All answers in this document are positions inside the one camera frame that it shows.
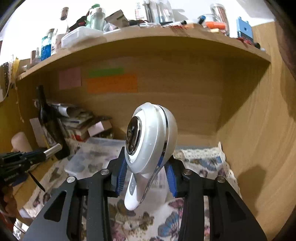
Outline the person's hand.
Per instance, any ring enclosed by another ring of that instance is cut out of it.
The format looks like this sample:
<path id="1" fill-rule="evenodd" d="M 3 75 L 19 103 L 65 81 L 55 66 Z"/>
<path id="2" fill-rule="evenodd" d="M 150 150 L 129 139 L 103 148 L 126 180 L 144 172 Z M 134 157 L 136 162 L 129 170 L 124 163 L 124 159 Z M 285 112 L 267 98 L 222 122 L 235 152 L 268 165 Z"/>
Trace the person's hand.
<path id="1" fill-rule="evenodd" d="M 13 187 L 6 186 L 1 190 L 1 213 L 8 217 L 16 217 L 18 209 L 13 195 Z"/>

